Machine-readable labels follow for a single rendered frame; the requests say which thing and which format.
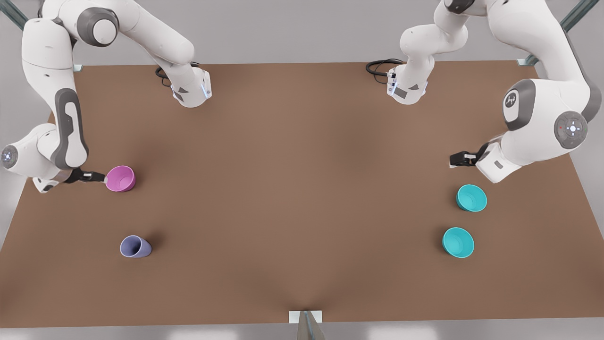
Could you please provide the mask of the lavender cup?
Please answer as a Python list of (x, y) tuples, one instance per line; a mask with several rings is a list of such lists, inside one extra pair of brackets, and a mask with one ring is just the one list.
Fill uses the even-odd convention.
[(129, 235), (121, 241), (119, 251), (122, 256), (128, 258), (142, 258), (151, 254), (152, 247), (148, 241), (138, 235)]

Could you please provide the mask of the teal blue bowl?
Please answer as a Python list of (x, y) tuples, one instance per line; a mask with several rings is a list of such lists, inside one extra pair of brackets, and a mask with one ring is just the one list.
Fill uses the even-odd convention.
[(479, 212), (487, 206), (485, 192), (473, 184), (462, 185), (456, 193), (455, 200), (460, 209), (468, 212)]
[(472, 235), (459, 227), (449, 228), (442, 237), (444, 250), (455, 258), (468, 258), (475, 249)]

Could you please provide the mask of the silver frame post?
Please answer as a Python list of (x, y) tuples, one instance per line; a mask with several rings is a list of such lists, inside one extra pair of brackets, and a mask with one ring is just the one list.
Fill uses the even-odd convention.
[(289, 311), (289, 323), (297, 323), (296, 340), (326, 340), (319, 323), (323, 322), (323, 312), (313, 311)]
[[(600, 0), (579, 0), (578, 3), (570, 9), (568, 14), (560, 21), (561, 27), (568, 33), (585, 15), (595, 7)], [(535, 66), (539, 59), (533, 54), (524, 59), (516, 60), (519, 66)]]
[[(37, 17), (42, 16), (42, 9), (46, 0), (34, 0), (38, 3), (38, 9), (36, 12)], [(0, 0), (0, 13), (7, 17), (13, 24), (22, 31), (21, 42), (19, 43), (19, 52), (21, 54), (21, 45), (24, 42), (25, 33), (23, 33), (27, 21), (30, 20), (28, 16), (14, 3), (14, 0)], [(71, 50), (73, 56), (73, 48), (77, 43), (77, 39), (69, 35)], [(78, 73), (82, 72), (84, 66), (82, 64), (73, 64), (73, 71)]]

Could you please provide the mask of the pink bowl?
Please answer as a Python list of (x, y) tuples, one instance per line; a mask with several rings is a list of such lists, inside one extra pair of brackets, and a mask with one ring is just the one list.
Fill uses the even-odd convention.
[(112, 168), (112, 170), (106, 174), (104, 183), (110, 191), (125, 192), (134, 187), (136, 184), (136, 176), (132, 168), (120, 165)]

